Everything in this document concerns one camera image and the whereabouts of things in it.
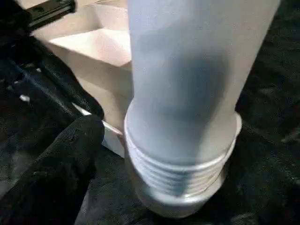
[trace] cardboard box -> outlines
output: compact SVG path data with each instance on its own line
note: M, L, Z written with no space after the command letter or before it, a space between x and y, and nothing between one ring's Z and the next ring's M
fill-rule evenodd
M125 1L80 6L34 32L74 72L105 112L104 145L124 156L123 121L133 96Z

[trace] black glove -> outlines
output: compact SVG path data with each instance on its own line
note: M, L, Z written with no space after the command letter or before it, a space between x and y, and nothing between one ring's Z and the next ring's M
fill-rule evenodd
M73 224L103 137L99 117L73 122L0 200L0 224Z

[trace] white cylinder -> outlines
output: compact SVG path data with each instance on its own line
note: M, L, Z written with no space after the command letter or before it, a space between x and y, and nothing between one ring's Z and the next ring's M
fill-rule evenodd
M279 2L128 0L126 160L150 209L185 217L222 185L240 130L235 104Z

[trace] white plastic tube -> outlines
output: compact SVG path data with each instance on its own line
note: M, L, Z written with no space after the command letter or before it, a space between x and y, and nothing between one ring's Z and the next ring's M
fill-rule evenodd
M198 210L222 185L234 108L279 0L128 0L127 164L147 207Z

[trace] silver threaded base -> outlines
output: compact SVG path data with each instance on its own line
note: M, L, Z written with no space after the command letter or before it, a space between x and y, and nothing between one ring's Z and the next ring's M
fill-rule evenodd
M237 134L241 121L237 115ZM226 162L235 140L218 158L193 166L161 163L143 153L125 128L125 161L135 191L153 212L168 218L184 218L198 211L222 186Z

